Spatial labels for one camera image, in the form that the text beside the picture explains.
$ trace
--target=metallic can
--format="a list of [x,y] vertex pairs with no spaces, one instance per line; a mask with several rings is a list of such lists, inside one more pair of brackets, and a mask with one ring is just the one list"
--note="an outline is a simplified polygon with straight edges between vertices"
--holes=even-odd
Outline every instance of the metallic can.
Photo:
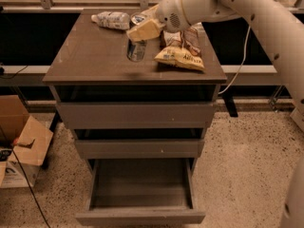
[[[137,26],[145,18],[146,16],[141,13],[133,14],[131,16],[131,27]],[[140,62],[144,57],[146,45],[147,41],[132,42],[128,40],[127,58],[132,62]]]

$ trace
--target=black cable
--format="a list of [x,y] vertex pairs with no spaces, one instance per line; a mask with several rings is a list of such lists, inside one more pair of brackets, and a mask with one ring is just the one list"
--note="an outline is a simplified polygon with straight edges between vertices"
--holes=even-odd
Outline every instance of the black cable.
[[29,184],[29,180],[28,180],[27,174],[26,174],[26,172],[25,172],[25,170],[24,170],[22,164],[20,163],[20,161],[19,161],[19,159],[18,159],[18,157],[17,157],[17,155],[16,155],[16,153],[15,153],[15,151],[14,151],[13,149],[12,149],[12,153],[13,153],[13,155],[15,156],[16,160],[18,161],[18,164],[20,165],[20,168],[21,168],[23,174],[25,175],[25,178],[26,178],[26,180],[27,180],[27,183],[28,183],[28,187],[29,187],[30,193],[32,194],[32,197],[34,198],[34,200],[35,200],[35,202],[36,202],[36,204],[37,204],[37,207],[38,207],[38,209],[39,209],[39,212],[40,212],[42,218],[43,218],[44,221],[45,221],[45,224],[47,225],[48,228],[50,228],[50,226],[49,226],[49,224],[48,224],[48,221],[47,221],[47,219],[46,219],[46,217],[45,217],[45,215],[44,215],[44,212],[42,211],[42,209],[41,209],[41,207],[40,207],[40,204],[39,204],[39,202],[38,202],[38,200],[37,200],[37,198],[36,198],[36,196],[35,196],[35,194],[34,194],[32,188],[31,188],[31,186],[30,186],[30,184]]
[[16,75],[17,75],[19,72],[23,71],[23,70],[26,69],[28,66],[29,66],[29,65],[27,65],[27,66],[21,68],[19,71],[17,71],[16,73],[14,73],[14,74],[13,74],[12,76],[10,76],[10,77],[3,77],[3,76],[0,76],[0,79],[11,80],[11,79],[13,79],[14,77],[16,77]]

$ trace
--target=box flap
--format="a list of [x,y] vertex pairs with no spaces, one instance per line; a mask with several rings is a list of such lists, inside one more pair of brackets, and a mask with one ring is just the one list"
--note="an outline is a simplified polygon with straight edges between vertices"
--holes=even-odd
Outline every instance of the box flap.
[[6,167],[7,167],[7,162],[0,161],[0,186],[4,179],[4,176],[6,175]]
[[0,96],[0,143],[11,143],[20,136],[22,129],[29,118],[29,113],[16,95]]
[[[28,121],[19,137],[18,143],[30,144],[31,148],[15,146],[14,152],[17,155],[20,163],[42,165],[45,156],[48,152],[53,133],[39,123],[32,116],[29,116]],[[8,161],[17,162],[14,155],[10,155]]]

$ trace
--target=cord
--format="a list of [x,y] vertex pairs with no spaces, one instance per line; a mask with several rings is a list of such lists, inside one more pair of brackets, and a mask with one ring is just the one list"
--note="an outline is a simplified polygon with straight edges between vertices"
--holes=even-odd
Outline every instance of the cord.
[[16,160],[18,161],[18,164],[20,165],[20,168],[21,168],[21,170],[22,170],[22,172],[23,172],[23,174],[24,174],[24,176],[25,176],[25,178],[26,178],[26,181],[27,181],[27,183],[28,183],[28,187],[29,187],[30,193],[31,193],[32,197],[34,198],[34,200],[35,200],[35,202],[36,202],[36,205],[37,205],[37,207],[38,207],[38,209],[39,209],[39,212],[40,212],[42,218],[43,218],[44,221],[45,221],[46,226],[47,226],[48,228],[50,228],[50,226],[49,226],[49,224],[48,224],[48,221],[47,221],[47,219],[46,219],[46,217],[45,217],[45,215],[44,215],[44,213],[43,213],[43,211],[42,211],[42,209],[41,209],[41,207],[40,207],[40,204],[39,204],[39,202],[38,202],[38,200],[37,200],[37,198],[36,198],[36,196],[35,196],[35,194],[34,194],[32,188],[31,188],[31,186],[30,186],[30,184],[29,184],[29,180],[28,180],[27,174],[26,174],[26,172],[25,172],[25,170],[24,170],[22,164],[20,163],[20,161],[19,161],[19,159],[18,159],[18,157],[17,157],[15,151],[13,150],[13,148],[12,148],[12,153],[13,153],[13,155],[15,156]]
[[238,76],[238,74],[239,74],[241,68],[242,68],[243,65],[244,65],[244,62],[245,62],[246,57],[247,57],[247,52],[246,52],[246,51],[247,51],[247,43],[248,43],[248,37],[249,37],[250,29],[251,29],[251,27],[249,26],[249,27],[248,27],[248,30],[247,30],[247,34],[246,34],[245,44],[244,44],[244,53],[243,53],[244,56],[243,56],[243,61],[241,62],[240,66],[239,66],[239,68],[238,68],[238,70],[237,70],[237,73],[236,73],[236,75],[234,76],[234,78],[232,79],[232,81],[229,83],[229,85],[228,85],[227,87],[225,87],[221,92],[219,92],[218,95],[223,94],[224,92],[226,92],[226,91],[228,90],[228,88],[234,83],[234,81],[235,81],[235,79],[237,78],[237,76]]
[[29,65],[27,65],[27,66],[21,68],[19,71],[17,71],[15,74],[13,74],[13,75],[10,76],[10,77],[3,77],[3,76],[0,76],[0,79],[11,80],[11,79],[13,79],[14,77],[16,77],[17,74],[18,74],[19,72],[23,71],[23,70],[26,69],[28,66],[29,66]]

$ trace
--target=cardboard box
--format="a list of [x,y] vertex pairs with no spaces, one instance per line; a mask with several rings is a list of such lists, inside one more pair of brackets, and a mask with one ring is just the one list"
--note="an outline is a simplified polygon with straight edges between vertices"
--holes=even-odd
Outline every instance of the cardboard box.
[[[0,126],[3,130],[0,129],[0,146],[19,137],[17,143],[22,146],[16,145],[13,149],[33,186],[53,133],[29,115],[18,96],[0,96]],[[26,186],[27,181],[13,153],[7,161],[0,161],[0,188]]]

